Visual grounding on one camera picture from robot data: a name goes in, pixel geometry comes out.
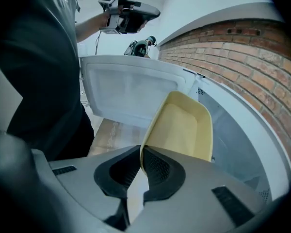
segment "washing machine lid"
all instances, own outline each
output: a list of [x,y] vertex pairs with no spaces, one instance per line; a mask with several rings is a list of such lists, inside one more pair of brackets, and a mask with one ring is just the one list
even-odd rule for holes
[[188,94],[196,77],[184,67],[135,56],[96,55],[80,63],[94,115],[142,128],[169,92]]

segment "black vent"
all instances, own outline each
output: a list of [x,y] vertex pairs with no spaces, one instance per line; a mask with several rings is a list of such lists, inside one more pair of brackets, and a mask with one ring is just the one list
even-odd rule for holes
[[252,212],[225,186],[212,189],[236,227],[243,225],[254,217]]
[[134,151],[121,159],[110,167],[109,174],[111,178],[128,189],[140,169],[139,160],[139,151]]
[[263,191],[259,192],[259,195],[264,199],[264,202],[267,202],[269,194],[270,194],[269,188],[267,190],[263,190]]
[[197,90],[197,93],[200,94],[200,95],[204,95],[205,94],[205,92],[200,88]]
[[72,172],[74,170],[77,170],[74,166],[66,166],[66,167],[54,169],[53,173],[57,176],[57,175],[60,175],[60,174],[63,174],[63,173]]
[[149,151],[144,151],[144,165],[150,189],[164,182],[169,176],[169,164]]

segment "person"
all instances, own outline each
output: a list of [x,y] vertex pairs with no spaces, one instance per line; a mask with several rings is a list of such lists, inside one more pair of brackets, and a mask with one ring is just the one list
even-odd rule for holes
[[155,42],[156,42],[156,39],[154,36],[149,36],[145,40],[134,41],[129,45],[124,55],[150,58],[148,56],[148,47],[154,45]]
[[0,68],[23,97],[7,132],[48,161],[87,156],[94,131],[80,102],[77,42],[106,26],[109,13],[75,23],[77,0],[3,2]]

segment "red brick wall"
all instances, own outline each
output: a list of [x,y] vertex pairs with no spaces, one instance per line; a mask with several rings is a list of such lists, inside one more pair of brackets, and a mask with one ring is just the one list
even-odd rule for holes
[[207,25],[162,45],[159,60],[242,95],[270,123],[291,160],[291,41],[283,24],[237,20]]

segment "yellow plastic tray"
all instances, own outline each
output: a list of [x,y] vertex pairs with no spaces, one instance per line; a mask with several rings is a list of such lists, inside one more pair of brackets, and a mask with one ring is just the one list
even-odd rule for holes
[[178,91],[170,92],[145,134],[140,148],[141,166],[145,145],[211,161],[211,115],[194,99]]

